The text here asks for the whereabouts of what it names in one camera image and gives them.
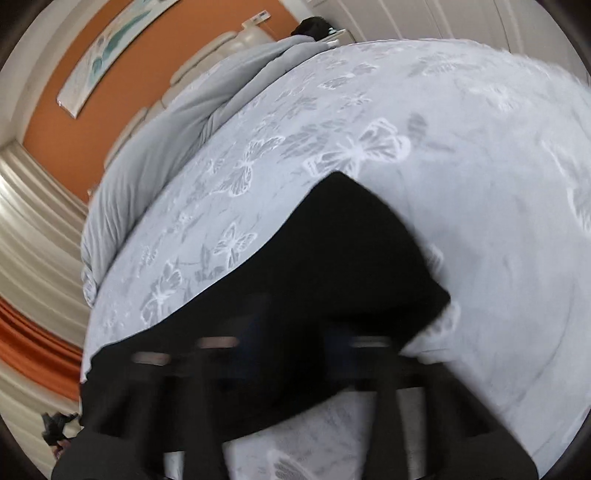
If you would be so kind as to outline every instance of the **folded blanket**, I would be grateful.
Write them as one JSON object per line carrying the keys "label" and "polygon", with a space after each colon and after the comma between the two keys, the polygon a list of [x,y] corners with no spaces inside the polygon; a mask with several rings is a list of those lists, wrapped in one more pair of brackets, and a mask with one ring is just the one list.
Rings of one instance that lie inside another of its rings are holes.
{"label": "folded blanket", "polygon": [[90,306],[134,225],[203,144],[270,84],[329,48],[295,36],[236,53],[184,95],[181,105],[124,145],[92,199],[82,232],[82,280]]}

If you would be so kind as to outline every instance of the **black fabric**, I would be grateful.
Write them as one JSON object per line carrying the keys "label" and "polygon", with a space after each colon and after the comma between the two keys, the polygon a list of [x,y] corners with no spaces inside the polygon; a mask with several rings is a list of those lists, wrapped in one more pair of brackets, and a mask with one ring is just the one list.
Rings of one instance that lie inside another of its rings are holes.
{"label": "black fabric", "polygon": [[0,478],[46,480],[45,476],[22,451],[0,416]]}
{"label": "black fabric", "polygon": [[[242,351],[241,363],[251,367],[247,378],[215,390],[220,439],[238,438],[336,392],[324,378],[323,323],[350,326],[358,335],[387,335],[400,349],[448,301],[390,208],[333,173],[243,265],[158,325],[103,347],[81,386],[81,423],[106,401],[114,376],[135,352],[182,355],[201,337],[257,338],[261,348]],[[187,407],[183,388],[170,386],[165,412]],[[182,421],[171,416],[162,424],[167,451],[182,450]]]}
{"label": "black fabric", "polygon": [[[329,336],[334,332],[333,327],[326,329]],[[348,342],[347,349],[352,365],[372,365],[369,369],[347,369],[352,373],[350,384],[368,381],[370,389],[377,391],[363,480],[408,478],[397,391],[409,387],[423,387],[426,392],[425,479],[537,480],[536,467],[525,450],[443,364],[421,365],[405,359],[382,340],[372,340],[363,347],[359,342]],[[130,361],[119,377],[122,381],[109,395],[110,402],[92,417],[67,456],[57,464],[52,478],[161,479],[164,442],[154,425],[162,420],[160,399],[169,394],[165,379],[175,377],[187,384],[186,396],[191,403],[187,411],[174,410],[183,419],[186,431],[183,480],[229,480],[212,409],[215,360],[212,351],[196,348],[191,355],[171,358],[164,365]],[[342,370],[336,363],[333,365]],[[335,381],[336,377],[330,374],[329,367],[326,381]],[[109,437],[103,431],[104,425],[128,400],[134,408],[121,422],[119,436]]]}
{"label": "black fabric", "polygon": [[45,431],[41,434],[45,443],[49,446],[57,446],[60,440],[68,440],[64,435],[64,428],[71,421],[78,418],[78,414],[64,415],[63,413],[55,413],[50,416],[48,413],[41,415]]}
{"label": "black fabric", "polygon": [[591,478],[591,412],[573,441],[543,480],[589,480]]}

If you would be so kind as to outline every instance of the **dark hair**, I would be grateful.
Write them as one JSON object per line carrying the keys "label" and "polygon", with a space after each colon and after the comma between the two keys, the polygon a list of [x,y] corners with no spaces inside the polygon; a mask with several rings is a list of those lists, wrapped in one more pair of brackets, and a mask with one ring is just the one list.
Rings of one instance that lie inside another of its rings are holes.
{"label": "dark hair", "polygon": [[322,17],[310,17],[302,21],[297,28],[291,32],[292,35],[307,35],[319,41],[330,35],[332,26]]}

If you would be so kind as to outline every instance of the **bed sheet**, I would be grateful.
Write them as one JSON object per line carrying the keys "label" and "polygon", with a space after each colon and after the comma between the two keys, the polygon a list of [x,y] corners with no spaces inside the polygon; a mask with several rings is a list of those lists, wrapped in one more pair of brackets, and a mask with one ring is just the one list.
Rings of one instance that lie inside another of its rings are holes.
{"label": "bed sheet", "polygon": [[[452,295],[406,352],[452,362],[542,475],[591,404],[589,151],[591,93],[558,67],[470,41],[319,54],[235,115],[145,214],[99,292],[83,372],[236,268],[341,170],[430,246]],[[308,476],[354,478],[367,399],[346,398],[233,442],[234,476],[269,478],[289,455]]]}

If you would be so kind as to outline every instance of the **orange wall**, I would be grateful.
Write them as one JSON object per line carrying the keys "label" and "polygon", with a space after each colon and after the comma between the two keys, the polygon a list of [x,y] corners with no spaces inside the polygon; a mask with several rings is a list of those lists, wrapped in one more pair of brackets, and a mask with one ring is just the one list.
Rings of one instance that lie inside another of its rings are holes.
{"label": "orange wall", "polygon": [[111,65],[77,119],[56,103],[68,75],[100,32],[130,0],[110,0],[70,46],[31,117],[25,148],[67,189],[88,201],[86,190],[103,174],[103,161],[135,113],[152,105],[172,74],[199,48],[261,10],[261,26],[276,39],[297,22],[278,0],[180,0],[156,19]]}

